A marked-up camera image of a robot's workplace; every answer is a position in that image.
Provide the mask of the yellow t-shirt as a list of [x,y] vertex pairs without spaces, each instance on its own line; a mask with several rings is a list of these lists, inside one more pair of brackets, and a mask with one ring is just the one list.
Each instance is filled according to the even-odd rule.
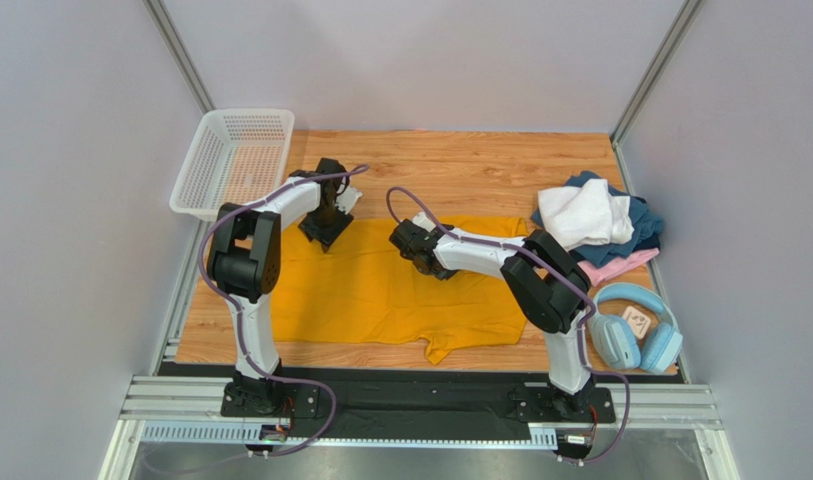
[[390,243],[394,224],[355,220],[323,251],[296,226],[282,234],[271,295],[275,340],[401,345],[423,340],[438,365],[452,352],[516,344],[526,319],[501,279],[419,273]]

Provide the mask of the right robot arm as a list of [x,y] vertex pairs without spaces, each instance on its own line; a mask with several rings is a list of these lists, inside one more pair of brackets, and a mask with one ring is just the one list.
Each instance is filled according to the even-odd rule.
[[479,235],[421,213],[400,221],[389,241],[424,275],[447,280],[463,271],[503,280],[526,319],[544,334],[553,387],[578,408],[589,399],[594,379],[583,328],[595,313],[592,284],[551,235]]

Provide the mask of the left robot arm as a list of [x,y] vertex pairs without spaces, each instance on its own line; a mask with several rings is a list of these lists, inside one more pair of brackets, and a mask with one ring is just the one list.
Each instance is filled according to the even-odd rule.
[[230,402],[259,404],[267,411],[282,403],[288,381],[280,375],[270,316],[281,273],[282,232],[298,223],[307,240],[328,251],[353,221],[337,205],[351,175],[337,160],[323,158],[315,169],[293,172],[260,199],[220,207],[200,246],[198,268],[232,315],[238,359],[226,389]]

